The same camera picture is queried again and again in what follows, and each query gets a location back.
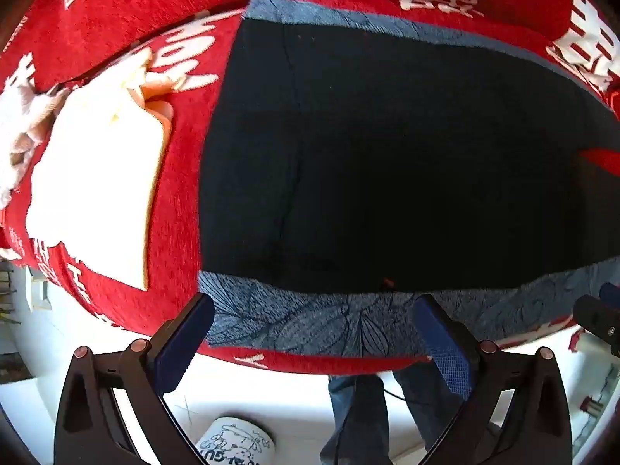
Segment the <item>white cartoon printed bucket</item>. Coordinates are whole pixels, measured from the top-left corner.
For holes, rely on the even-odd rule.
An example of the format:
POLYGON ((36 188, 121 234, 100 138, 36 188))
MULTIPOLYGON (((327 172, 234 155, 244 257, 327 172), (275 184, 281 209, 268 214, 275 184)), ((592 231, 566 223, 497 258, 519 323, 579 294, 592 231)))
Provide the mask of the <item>white cartoon printed bucket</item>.
POLYGON ((211 423, 195 444, 207 464, 271 465, 276 443, 263 428, 235 417, 211 423))

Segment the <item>cream folded cloth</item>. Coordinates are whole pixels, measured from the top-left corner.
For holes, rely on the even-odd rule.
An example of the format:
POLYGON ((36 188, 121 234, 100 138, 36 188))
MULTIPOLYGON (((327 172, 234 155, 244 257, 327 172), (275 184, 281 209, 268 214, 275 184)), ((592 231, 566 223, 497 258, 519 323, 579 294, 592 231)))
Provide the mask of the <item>cream folded cloth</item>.
POLYGON ((64 246, 90 271, 148 288, 147 237, 168 110, 146 105, 152 50, 106 69, 68 95, 31 172, 28 236, 64 246))

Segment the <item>black pants with blue trim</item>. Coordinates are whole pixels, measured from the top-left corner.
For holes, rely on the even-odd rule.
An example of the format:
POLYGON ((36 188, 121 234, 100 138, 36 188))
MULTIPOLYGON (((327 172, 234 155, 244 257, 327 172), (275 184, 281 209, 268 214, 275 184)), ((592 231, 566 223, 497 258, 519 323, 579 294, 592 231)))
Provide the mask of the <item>black pants with blue trim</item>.
POLYGON ((424 349, 431 294, 478 337, 619 278, 614 114, 524 49, 295 0, 250 0, 199 193, 208 343, 306 356, 424 349))

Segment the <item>red sofa cover white characters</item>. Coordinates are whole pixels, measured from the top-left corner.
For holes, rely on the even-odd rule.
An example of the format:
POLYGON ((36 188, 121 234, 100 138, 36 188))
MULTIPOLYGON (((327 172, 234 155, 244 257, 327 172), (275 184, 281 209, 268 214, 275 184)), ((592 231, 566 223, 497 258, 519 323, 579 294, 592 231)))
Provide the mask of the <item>red sofa cover white characters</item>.
MULTIPOLYGON (((456 29, 512 45, 556 66, 586 88, 619 124, 619 40, 594 0, 295 0, 335 10, 387 16, 456 29)), ((34 150, 9 205, 1 208, 1 252, 40 271, 86 312, 113 326, 153 335, 196 293, 202 269, 199 193, 207 131, 217 106, 232 45, 250 0, 36 0, 1 56, 2 90, 19 60, 34 56, 34 89, 68 95, 106 69, 152 50, 143 86, 148 108, 168 110, 171 132, 152 197, 145 291, 90 271, 64 246, 28 236, 31 172, 52 128, 34 150)), ((491 339, 520 345, 573 322, 565 317, 527 333, 491 339)), ((203 354, 263 370, 301 374, 361 374, 400 369, 425 357, 306 356, 241 346, 203 354)))

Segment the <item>blue jeans legs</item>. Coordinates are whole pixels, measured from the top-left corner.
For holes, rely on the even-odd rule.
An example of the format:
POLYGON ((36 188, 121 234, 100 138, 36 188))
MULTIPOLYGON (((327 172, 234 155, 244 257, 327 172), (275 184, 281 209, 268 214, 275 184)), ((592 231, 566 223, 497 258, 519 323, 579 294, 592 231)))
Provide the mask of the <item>blue jeans legs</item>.
MULTIPOLYGON (((425 447, 431 448, 457 414, 462 397, 449 390, 434 362, 414 363, 393 376, 425 447)), ((320 452, 320 461, 389 464, 389 418, 381 378, 336 376, 329 380, 328 389, 335 429, 320 452)))

